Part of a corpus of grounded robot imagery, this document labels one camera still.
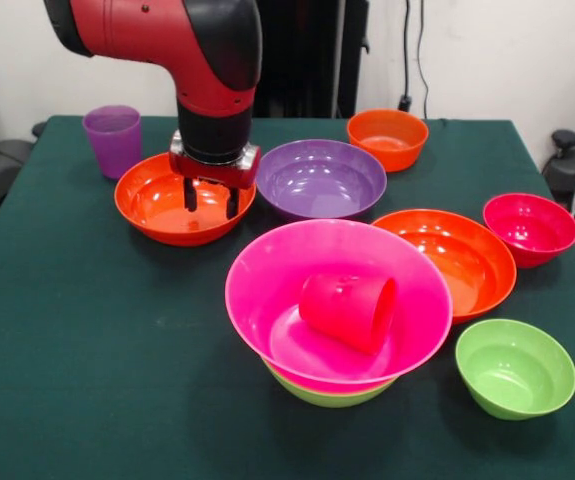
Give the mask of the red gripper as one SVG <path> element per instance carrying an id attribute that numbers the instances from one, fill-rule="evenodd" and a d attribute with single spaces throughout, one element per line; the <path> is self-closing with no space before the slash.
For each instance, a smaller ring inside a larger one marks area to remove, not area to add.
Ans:
<path id="1" fill-rule="evenodd" d="M 260 162 L 260 147 L 250 143 L 231 161 L 221 164 L 202 162 L 189 154 L 178 130 L 171 137 L 169 163 L 173 172 L 184 176 L 184 208 L 189 212 L 195 212 L 197 209 L 197 192 L 193 179 L 201 179 L 229 187 L 226 218 L 235 218 L 239 213 L 239 189 L 247 189 L 254 184 Z"/>

